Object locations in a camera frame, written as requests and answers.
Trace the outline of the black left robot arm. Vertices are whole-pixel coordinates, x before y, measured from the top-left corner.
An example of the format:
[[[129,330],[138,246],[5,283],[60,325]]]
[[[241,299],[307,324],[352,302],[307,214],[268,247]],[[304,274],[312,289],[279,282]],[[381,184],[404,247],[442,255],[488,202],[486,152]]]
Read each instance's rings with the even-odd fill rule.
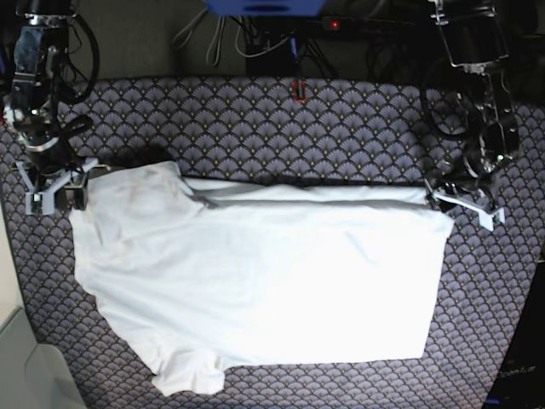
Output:
[[[519,154],[520,137],[505,62],[508,48],[500,19],[492,1],[436,1],[431,15],[445,46],[444,59],[427,69],[426,77],[444,62],[479,85],[459,88],[458,101],[466,113],[467,128],[461,133],[448,133],[435,121],[427,99],[427,86],[420,88],[424,117],[439,138],[460,142],[461,155],[448,172],[425,181],[428,203],[447,212],[456,206],[478,210],[464,195],[477,193],[486,198],[485,212],[496,209],[492,192],[495,175],[513,162]]]

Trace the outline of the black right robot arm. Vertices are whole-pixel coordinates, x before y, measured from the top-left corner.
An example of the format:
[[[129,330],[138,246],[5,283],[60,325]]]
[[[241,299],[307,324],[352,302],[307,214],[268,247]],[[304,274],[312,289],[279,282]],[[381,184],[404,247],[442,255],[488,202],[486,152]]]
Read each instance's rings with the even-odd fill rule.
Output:
[[[14,165],[26,186],[26,214],[49,216],[67,204],[84,210],[89,174],[100,162],[78,155],[70,140],[90,130],[93,120],[79,115],[61,124],[58,111],[60,104],[74,106],[90,97],[100,69],[98,42],[70,1],[20,1],[15,12],[26,22],[14,44],[3,121],[29,158]],[[64,78],[65,70],[73,66],[69,50],[73,23],[86,35],[93,57],[81,92]]]

